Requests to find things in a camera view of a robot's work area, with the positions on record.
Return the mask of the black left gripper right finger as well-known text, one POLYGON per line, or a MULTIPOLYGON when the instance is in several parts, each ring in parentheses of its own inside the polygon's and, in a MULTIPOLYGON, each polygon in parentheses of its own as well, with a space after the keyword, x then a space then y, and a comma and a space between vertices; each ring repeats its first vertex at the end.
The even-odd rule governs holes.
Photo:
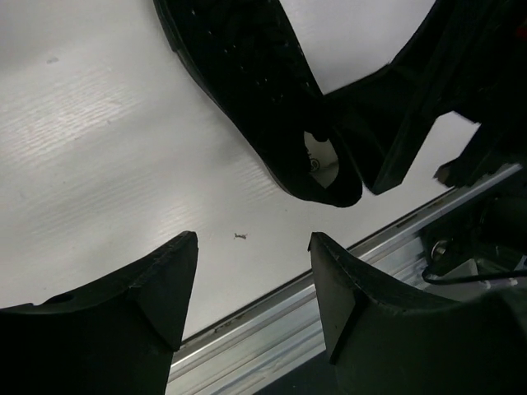
POLYGON ((324 233, 310 259, 329 361, 346 394, 523 394, 526 292, 459 302, 405 284, 324 233))

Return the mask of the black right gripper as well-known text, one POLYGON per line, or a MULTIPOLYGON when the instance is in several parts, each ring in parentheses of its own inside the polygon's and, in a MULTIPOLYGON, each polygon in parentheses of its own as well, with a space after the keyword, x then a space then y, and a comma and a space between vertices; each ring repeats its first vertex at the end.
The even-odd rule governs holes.
POLYGON ((374 194, 399 186, 437 118, 477 123, 441 167, 452 187, 526 164, 526 3, 437 1, 393 62, 324 96, 335 132, 374 194))

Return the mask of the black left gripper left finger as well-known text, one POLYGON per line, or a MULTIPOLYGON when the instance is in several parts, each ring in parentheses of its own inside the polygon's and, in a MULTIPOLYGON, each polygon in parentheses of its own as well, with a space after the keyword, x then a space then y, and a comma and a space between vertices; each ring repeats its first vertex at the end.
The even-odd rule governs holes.
POLYGON ((2 393, 164 393, 197 261, 198 237, 185 231, 43 304, 3 309, 2 393))

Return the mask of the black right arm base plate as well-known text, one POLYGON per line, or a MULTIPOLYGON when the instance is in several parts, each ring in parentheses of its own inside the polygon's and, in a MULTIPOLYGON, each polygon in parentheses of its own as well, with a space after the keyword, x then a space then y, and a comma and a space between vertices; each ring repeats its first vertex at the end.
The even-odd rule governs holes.
POLYGON ((422 279, 452 286, 526 278, 526 172, 425 226, 422 279))

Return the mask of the all-black slip-on shoe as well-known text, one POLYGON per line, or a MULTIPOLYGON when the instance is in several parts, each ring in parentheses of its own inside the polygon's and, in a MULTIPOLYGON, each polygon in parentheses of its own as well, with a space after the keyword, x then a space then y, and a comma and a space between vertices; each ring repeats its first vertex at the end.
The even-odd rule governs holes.
POLYGON ((329 124, 322 93, 278 1, 156 1, 162 29, 189 75, 235 124, 275 181, 303 201, 350 207, 362 195, 329 124), (311 175, 304 136, 329 142, 338 172, 311 175))

